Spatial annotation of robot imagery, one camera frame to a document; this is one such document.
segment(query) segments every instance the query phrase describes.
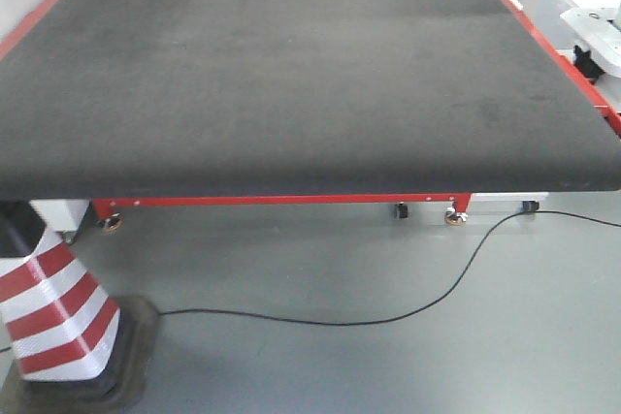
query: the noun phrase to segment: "black cable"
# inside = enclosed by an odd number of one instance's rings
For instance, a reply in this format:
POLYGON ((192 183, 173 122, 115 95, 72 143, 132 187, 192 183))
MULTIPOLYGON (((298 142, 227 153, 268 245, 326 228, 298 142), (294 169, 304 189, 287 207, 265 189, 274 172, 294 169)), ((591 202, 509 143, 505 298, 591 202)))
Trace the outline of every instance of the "black cable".
POLYGON ((276 317, 276 316, 272 316, 272 315, 259 314, 259 313, 255 313, 255 312, 244 312, 244 311, 239 311, 239 310, 210 309, 210 308, 187 308, 187 309, 169 310, 169 311, 166 311, 166 312, 160 312, 159 314, 161 316, 166 316, 166 315, 182 315, 182 314, 233 315, 233 316, 237 316, 237 317, 249 317, 249 318, 252 318, 252 319, 269 320, 269 321, 273 321, 273 322, 284 322, 284 323, 289 323, 289 324, 301 324, 301 325, 315 325, 315 326, 321 326, 321 327, 368 327, 368 326, 371 326, 371 325, 383 325, 383 324, 390 324, 390 323, 393 323, 393 322, 398 322, 400 320, 407 319, 407 318, 412 317, 412 316, 414 316, 414 315, 416 315, 416 314, 418 314, 420 312, 423 312, 423 311, 425 311, 425 310, 435 306, 436 304, 441 303, 446 298, 448 298, 448 296, 450 296, 451 293, 453 293, 453 291, 455 291, 455 289, 459 286, 461 281, 464 279, 464 276, 466 276, 466 273, 468 272, 468 270, 470 269, 471 265, 473 264, 474 259, 476 258, 476 256, 478 255, 479 251, 481 250, 481 247, 483 247, 483 244, 485 244, 485 242, 489 239, 489 237, 501 225, 503 225, 504 223, 508 222, 509 220, 511 220, 511 219, 513 219, 515 217, 520 217, 522 215, 534 215, 534 214, 536 214, 536 215, 541 215, 541 214, 561 215, 561 216, 566 216, 566 217, 570 217, 570 218, 576 218, 576 219, 579 219, 579 220, 585 220, 585 221, 588 221, 588 222, 598 223, 598 224, 606 225, 606 226, 609 226, 609 227, 621 228, 621 224, 619 224, 619 223, 607 222, 607 221, 599 220, 597 218, 589 217, 589 216, 586 216, 586 215, 579 215, 579 214, 576 214, 576 213, 562 212, 560 210, 540 210, 540 211, 537 211, 537 212, 519 212, 519 213, 514 213, 513 215, 509 215, 509 216, 503 218, 502 220, 497 222, 492 228, 490 228, 487 231, 485 236, 483 236, 483 238, 479 242, 478 246, 474 250, 473 254, 470 256, 470 259, 468 260, 468 263, 464 267, 463 271, 457 277, 455 282, 450 286, 450 288, 448 288, 448 290, 446 290, 439 298, 431 301, 430 303, 427 303, 427 304, 423 305, 422 307, 418 307, 417 309, 415 309, 415 310, 413 310, 411 312, 408 312, 408 313, 402 314, 402 315, 398 315, 396 317, 390 317, 390 318, 387 318, 387 319, 369 320, 369 321, 361 321, 361 322, 323 322, 323 321, 315 321, 315 320, 290 319, 290 318, 286 318, 286 317, 276 317))

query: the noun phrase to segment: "black rubber mat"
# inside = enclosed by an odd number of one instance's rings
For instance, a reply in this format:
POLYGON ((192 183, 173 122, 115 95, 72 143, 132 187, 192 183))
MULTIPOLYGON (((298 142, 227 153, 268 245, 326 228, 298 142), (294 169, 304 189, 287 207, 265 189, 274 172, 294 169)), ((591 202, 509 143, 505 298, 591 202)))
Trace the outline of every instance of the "black rubber mat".
POLYGON ((3 199, 621 187, 499 0, 62 0, 0 112, 3 199))

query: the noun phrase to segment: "reflective stripe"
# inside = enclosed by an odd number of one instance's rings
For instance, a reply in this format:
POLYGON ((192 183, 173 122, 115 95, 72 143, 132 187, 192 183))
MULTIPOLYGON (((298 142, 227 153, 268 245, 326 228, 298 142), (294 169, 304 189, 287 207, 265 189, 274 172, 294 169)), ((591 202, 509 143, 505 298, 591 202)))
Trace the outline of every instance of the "reflective stripe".
POLYGON ((63 382, 90 380, 97 377, 106 368, 108 359, 112 354, 116 331, 118 330, 118 318, 119 312, 114 315, 104 337, 86 357, 72 363, 25 374, 23 379, 40 382, 63 382))
POLYGON ((0 312, 5 322, 12 322, 31 314, 46 305, 60 299, 82 279, 86 269, 80 261, 73 261, 55 276, 39 283, 34 288, 24 291, 3 303, 0 312))
POLYGON ((95 278, 86 273, 80 281, 58 301, 35 310, 31 314, 7 323, 13 340, 23 339, 61 325, 67 316, 73 316, 98 287, 95 278))
POLYGON ((18 358, 26 358, 62 346, 67 341, 75 340, 93 323, 102 311, 107 299, 108 295, 100 287, 92 294, 78 313, 74 317, 67 319, 62 325, 33 334, 27 338, 14 338, 13 350, 15 355, 18 358))
POLYGON ((99 314, 78 338, 61 346, 42 351, 26 358, 18 359, 23 374, 39 372, 48 368, 61 366, 82 359, 92 352, 105 336, 110 323, 118 312, 116 303, 106 301, 99 314))

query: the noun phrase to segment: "red edge trim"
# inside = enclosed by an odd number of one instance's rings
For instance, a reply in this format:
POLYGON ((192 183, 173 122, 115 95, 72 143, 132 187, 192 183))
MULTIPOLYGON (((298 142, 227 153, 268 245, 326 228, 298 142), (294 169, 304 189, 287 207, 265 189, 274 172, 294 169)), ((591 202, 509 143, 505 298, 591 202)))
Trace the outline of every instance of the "red edge trim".
POLYGON ((356 204, 452 201, 466 203, 472 194, 357 194, 317 196, 247 196, 218 198, 96 199, 97 207, 250 206, 269 204, 356 204))
POLYGON ((39 7, 28 14, 9 35, 0 42, 0 60, 4 59, 11 50, 34 28, 41 19, 48 14, 59 0, 44 0, 39 7))
POLYGON ((539 43, 539 45, 548 53, 556 64, 563 70, 584 95, 591 100, 595 108, 606 118, 610 127, 621 137, 621 115, 616 108, 600 93, 600 91, 591 82, 582 76, 582 74, 573 66, 573 64, 563 55, 561 55, 543 34, 535 27, 529 18, 519 10, 510 0, 502 0, 505 6, 519 20, 524 29, 539 43))

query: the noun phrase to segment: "gray floor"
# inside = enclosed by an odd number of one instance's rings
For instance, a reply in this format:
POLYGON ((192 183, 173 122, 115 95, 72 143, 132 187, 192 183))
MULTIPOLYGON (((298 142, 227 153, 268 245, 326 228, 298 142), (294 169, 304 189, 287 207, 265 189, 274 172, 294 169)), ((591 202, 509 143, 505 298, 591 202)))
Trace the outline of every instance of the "gray floor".
MULTIPOLYGON (((125 210, 75 245, 111 294, 309 319, 378 319, 440 295, 516 203, 125 210)), ((621 196, 553 195, 618 221, 621 196)), ((162 322, 141 413, 616 413, 617 229, 538 215, 505 224, 447 301, 410 320, 326 329, 225 316, 162 322)), ((4 376, 10 356, 0 357, 4 376)))

